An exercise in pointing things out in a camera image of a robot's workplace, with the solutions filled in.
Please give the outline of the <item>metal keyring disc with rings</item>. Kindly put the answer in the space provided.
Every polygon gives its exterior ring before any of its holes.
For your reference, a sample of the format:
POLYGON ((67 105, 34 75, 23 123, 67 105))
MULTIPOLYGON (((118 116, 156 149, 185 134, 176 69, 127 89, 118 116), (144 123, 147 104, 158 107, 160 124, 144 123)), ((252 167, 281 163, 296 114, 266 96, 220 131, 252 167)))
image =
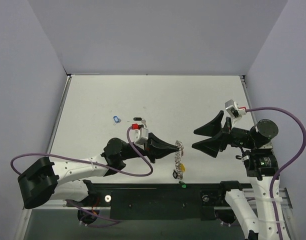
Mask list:
POLYGON ((175 153, 174 156, 174 163, 175 163, 175 168, 174 170, 178 173, 178 178, 175 178, 177 180, 182 181, 184 172, 181 172, 180 169, 180 164, 182 164, 182 149, 184 149, 183 143, 179 140, 175 141, 175 145, 178 147, 178 151, 175 153))

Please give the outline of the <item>yellow tag key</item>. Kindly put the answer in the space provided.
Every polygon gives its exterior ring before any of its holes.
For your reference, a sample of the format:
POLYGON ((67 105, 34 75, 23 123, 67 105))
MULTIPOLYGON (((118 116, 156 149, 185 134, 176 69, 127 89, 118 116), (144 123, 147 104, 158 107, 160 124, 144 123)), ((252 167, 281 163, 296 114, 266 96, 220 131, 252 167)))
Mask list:
POLYGON ((186 171, 186 168, 185 168, 185 166, 182 163, 180 164, 180 170, 183 173, 186 171))

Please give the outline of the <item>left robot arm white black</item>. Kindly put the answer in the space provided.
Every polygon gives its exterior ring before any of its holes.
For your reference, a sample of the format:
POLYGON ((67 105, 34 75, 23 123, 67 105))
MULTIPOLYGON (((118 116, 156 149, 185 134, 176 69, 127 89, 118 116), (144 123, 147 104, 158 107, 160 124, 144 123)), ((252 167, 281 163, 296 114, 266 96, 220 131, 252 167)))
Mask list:
POLYGON ((143 147, 114 137, 108 141, 103 153, 86 159, 41 155, 17 178, 24 207, 34 209, 49 200, 73 200, 90 206, 96 200, 96 193, 87 178, 124 174, 124 161, 139 157, 144 157, 145 163, 151 167, 157 159, 178 151, 179 147, 150 132, 143 147))

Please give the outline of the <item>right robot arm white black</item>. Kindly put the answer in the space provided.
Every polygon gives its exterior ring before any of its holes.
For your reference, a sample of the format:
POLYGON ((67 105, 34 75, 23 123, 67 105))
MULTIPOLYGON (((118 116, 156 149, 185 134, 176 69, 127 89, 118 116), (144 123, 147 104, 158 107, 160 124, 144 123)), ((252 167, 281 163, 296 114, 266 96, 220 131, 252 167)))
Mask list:
POLYGON ((274 179, 278 162, 271 147, 265 147, 279 133, 278 126, 269 119, 262 119, 251 129, 233 126, 230 117, 220 111, 194 134, 207 139, 193 143, 192 148, 213 158, 227 146, 239 148, 246 175, 252 186, 256 210, 254 212, 238 181, 222 181, 222 189, 216 192, 217 201, 229 205, 247 240, 288 240, 280 196, 280 181, 274 179))

